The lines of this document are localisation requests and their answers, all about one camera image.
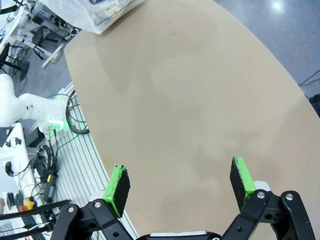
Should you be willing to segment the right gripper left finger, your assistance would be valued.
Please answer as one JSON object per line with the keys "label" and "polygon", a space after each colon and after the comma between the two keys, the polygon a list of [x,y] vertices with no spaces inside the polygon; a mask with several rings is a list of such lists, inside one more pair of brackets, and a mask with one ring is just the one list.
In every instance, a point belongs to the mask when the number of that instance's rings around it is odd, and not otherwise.
{"label": "right gripper left finger", "polygon": [[75,203],[62,207],[51,239],[89,240],[94,232],[101,231],[107,240],[132,240],[133,237],[120,222],[130,187],[126,167],[115,166],[101,198],[89,201],[83,207]]}

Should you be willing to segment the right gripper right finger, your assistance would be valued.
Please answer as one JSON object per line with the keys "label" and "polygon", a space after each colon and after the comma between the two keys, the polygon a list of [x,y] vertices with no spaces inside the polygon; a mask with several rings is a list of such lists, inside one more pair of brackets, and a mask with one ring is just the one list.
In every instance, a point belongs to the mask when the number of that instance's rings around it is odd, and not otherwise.
{"label": "right gripper right finger", "polygon": [[230,182],[239,208],[223,240],[248,240],[260,223],[270,224],[278,240],[313,240],[315,234],[301,196],[294,190],[275,195],[254,181],[242,157],[232,158]]}

